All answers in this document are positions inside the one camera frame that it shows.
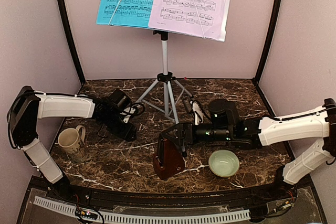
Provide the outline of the brown wooden metronome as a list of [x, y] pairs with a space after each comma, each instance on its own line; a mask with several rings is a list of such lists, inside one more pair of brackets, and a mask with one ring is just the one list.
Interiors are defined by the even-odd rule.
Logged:
[[170, 140], [159, 139], [153, 154], [153, 168], [161, 180], [168, 180], [185, 169], [182, 154]]

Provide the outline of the clear plastic metronome cover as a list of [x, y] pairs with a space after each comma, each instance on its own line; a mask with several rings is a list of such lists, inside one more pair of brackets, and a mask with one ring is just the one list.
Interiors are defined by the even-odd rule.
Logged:
[[127, 152], [127, 155], [129, 155], [129, 153], [137, 148], [138, 146], [135, 144], [135, 142], [132, 142], [130, 146], [126, 146], [126, 147], [118, 147], [116, 148], [115, 150], [116, 151], [126, 151]]

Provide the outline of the grey folding music stand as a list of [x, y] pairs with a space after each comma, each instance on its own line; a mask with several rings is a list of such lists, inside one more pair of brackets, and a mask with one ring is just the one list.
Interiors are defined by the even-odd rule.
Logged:
[[163, 71], [157, 76], [156, 81], [162, 82], [164, 88], [164, 108], [162, 109], [162, 112], [169, 120], [173, 121], [174, 123], [178, 123], [179, 118], [176, 110], [177, 99], [174, 97], [172, 88], [172, 83], [175, 82], [175, 78], [168, 70], [167, 42], [169, 39], [169, 33], [172, 32], [156, 30], [150, 27], [148, 29], [153, 30], [155, 34], [158, 34], [161, 37]]

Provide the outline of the purple sheet music page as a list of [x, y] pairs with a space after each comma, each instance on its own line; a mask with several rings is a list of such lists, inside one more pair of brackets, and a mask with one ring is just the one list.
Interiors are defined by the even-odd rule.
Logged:
[[149, 27], [225, 41], [230, 0], [154, 0]]

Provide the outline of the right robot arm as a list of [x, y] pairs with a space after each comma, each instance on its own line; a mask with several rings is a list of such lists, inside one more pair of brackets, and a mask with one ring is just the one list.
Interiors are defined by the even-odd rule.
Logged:
[[277, 169], [268, 195], [278, 200], [301, 178], [323, 163], [330, 165], [335, 158], [335, 101], [332, 98], [310, 111], [245, 120], [239, 119], [236, 104], [226, 99], [211, 101], [207, 106], [209, 114], [195, 101], [186, 99], [184, 105], [188, 113], [194, 114], [195, 123], [178, 123], [162, 131], [153, 155], [153, 168], [162, 180], [185, 169], [186, 145], [224, 142], [241, 150], [253, 150], [284, 141], [315, 138], [315, 143], [299, 157]]

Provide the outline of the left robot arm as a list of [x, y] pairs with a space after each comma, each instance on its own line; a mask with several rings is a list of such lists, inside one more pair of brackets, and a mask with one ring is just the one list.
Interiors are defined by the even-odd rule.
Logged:
[[54, 184], [53, 191], [63, 201], [74, 197], [66, 175], [39, 140], [37, 121], [44, 118], [95, 119], [116, 137], [134, 141], [137, 130], [129, 119], [136, 109], [131, 99], [116, 89], [107, 97], [44, 93], [24, 86], [7, 112], [7, 134], [11, 147], [21, 149], [44, 178]]

